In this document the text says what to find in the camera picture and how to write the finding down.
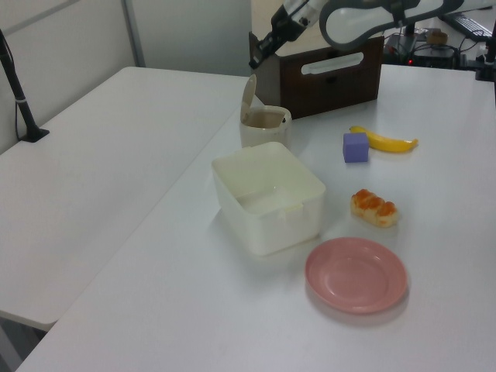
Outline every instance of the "box handle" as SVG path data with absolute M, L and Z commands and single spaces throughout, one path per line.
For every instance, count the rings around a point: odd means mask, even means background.
M 304 64 L 301 66 L 303 75 L 324 74 L 325 72 L 341 70 L 343 68 L 358 66 L 362 63 L 363 53 L 348 54 L 347 56 L 331 58 L 330 60 L 320 60 L 313 64 Z

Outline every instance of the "brown wooden box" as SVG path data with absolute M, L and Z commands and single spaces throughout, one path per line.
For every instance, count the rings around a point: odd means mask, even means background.
M 258 39 L 250 33 L 249 40 L 253 57 Z M 256 95 L 265 105 L 288 109 L 293 119 L 372 101 L 379 91 L 383 48 L 384 37 L 379 36 L 346 52 L 328 47 L 286 57 L 273 55 L 253 71 Z M 322 74 L 301 73 L 306 64 L 358 52 L 363 53 L 363 60 L 356 66 Z

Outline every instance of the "keyboard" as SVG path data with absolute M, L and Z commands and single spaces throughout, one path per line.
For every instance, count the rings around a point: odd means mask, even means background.
M 492 32 L 481 24 L 475 22 L 463 15 L 463 13 L 450 13 L 439 16 L 444 23 L 453 27 L 456 31 L 462 33 L 467 39 L 481 42 L 488 41 Z

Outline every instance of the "white wall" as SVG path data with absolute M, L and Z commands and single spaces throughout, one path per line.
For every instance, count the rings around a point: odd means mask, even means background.
M 15 1 L 3 1 L 7 9 L 0 12 L 8 12 Z M 3 31 L 12 29 L 7 26 L 0 24 Z M 72 1 L 58 12 L 5 36 L 38 126 L 121 68 L 135 65 L 121 0 Z M 0 153 L 16 143 L 14 102 L 0 69 Z M 20 113 L 19 121 L 23 133 Z
M 128 0 L 126 3 L 147 67 L 250 74 L 250 0 Z

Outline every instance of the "toy bread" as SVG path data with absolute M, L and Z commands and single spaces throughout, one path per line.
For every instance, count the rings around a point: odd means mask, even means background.
M 384 201 L 366 189 L 351 197 L 351 212 L 379 227 L 389 227 L 398 221 L 398 210 L 391 201 Z

